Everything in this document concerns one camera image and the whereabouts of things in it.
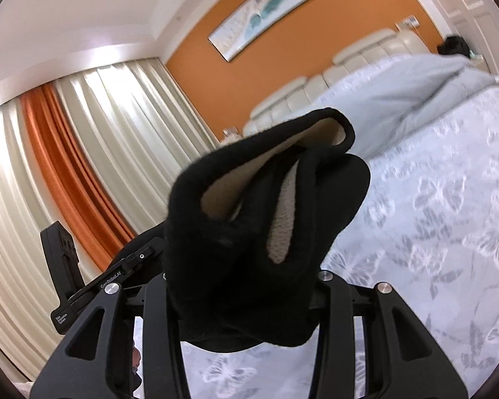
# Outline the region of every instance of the ceiling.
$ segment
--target ceiling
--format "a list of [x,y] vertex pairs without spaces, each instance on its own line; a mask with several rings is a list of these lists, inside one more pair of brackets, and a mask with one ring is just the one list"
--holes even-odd
[[0,105],[44,82],[105,64],[167,60],[218,0],[3,0]]

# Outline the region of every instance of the white leather headboard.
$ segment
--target white leather headboard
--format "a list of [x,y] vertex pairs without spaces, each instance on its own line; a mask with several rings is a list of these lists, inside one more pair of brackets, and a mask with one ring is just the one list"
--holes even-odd
[[429,49],[411,31],[396,33],[383,29],[342,49],[333,57],[333,65],[323,73],[294,79],[268,96],[251,111],[250,120],[243,128],[248,137],[269,129],[294,111],[310,105],[320,94],[361,67],[394,54],[427,54]]

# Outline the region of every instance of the black metal bracket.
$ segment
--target black metal bracket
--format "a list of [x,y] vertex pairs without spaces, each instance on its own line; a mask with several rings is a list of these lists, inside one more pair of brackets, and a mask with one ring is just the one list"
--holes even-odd
[[79,260],[72,235],[65,227],[60,222],[55,222],[41,232],[41,241],[60,301],[59,307],[51,314],[52,323],[59,334],[68,331],[82,310],[107,285],[113,282],[122,284],[149,258],[160,255],[164,250],[164,240],[156,237],[85,285],[78,267]]
[[348,285],[320,272],[322,311],[310,399],[350,399],[355,385],[353,317],[362,317],[366,399],[468,399],[464,383],[429,331],[390,284]]
[[143,306],[146,397],[190,399],[178,319],[162,275],[125,298],[129,289],[107,286],[80,314],[41,371],[32,399],[132,398],[133,311]]

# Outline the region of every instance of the bed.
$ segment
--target bed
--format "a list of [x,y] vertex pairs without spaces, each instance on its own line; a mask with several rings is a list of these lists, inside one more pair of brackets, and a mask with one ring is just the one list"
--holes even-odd
[[[410,54],[390,54],[352,70],[277,122],[333,106],[336,97],[372,85]],[[296,91],[309,84],[298,83]],[[292,104],[292,91],[286,99],[284,91],[279,101]],[[453,362],[469,394],[499,398],[499,86],[466,94],[469,99],[367,158],[372,183],[366,200],[322,268],[356,285],[390,282]],[[278,97],[253,117],[277,109]],[[361,324],[355,327],[361,338]],[[182,343],[192,397],[306,398],[316,342],[317,332],[299,348],[262,344],[236,354]],[[356,349],[355,390],[362,397],[362,340]]]

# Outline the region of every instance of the orange curtain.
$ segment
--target orange curtain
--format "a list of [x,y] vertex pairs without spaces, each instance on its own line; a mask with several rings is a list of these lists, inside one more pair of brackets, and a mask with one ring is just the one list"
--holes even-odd
[[105,270],[133,232],[94,174],[52,84],[21,96],[28,135],[46,184],[74,236]]

